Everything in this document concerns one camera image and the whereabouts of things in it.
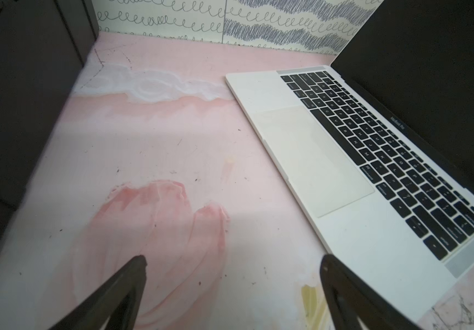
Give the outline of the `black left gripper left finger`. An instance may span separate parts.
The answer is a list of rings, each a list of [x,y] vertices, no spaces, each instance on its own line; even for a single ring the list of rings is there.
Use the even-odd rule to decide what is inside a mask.
[[[131,258],[52,329],[133,329],[146,286],[147,261]]]

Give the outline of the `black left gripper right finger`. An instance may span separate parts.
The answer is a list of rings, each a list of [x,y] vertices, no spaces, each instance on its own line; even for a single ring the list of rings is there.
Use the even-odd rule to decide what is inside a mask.
[[[323,256],[320,278],[336,329],[418,329],[343,264],[335,255]]]

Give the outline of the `silver laptop with black keyboard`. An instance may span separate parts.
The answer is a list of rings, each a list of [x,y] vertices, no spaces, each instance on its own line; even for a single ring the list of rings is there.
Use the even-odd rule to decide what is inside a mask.
[[[326,251],[401,315],[474,265],[474,1],[384,1],[329,66],[226,81]]]

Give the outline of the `pink floral table mat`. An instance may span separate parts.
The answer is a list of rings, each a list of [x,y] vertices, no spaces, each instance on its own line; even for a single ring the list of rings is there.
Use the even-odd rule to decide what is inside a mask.
[[[331,329],[324,249],[224,77],[330,55],[101,33],[0,247],[0,329],[48,329],[132,257],[138,329]]]

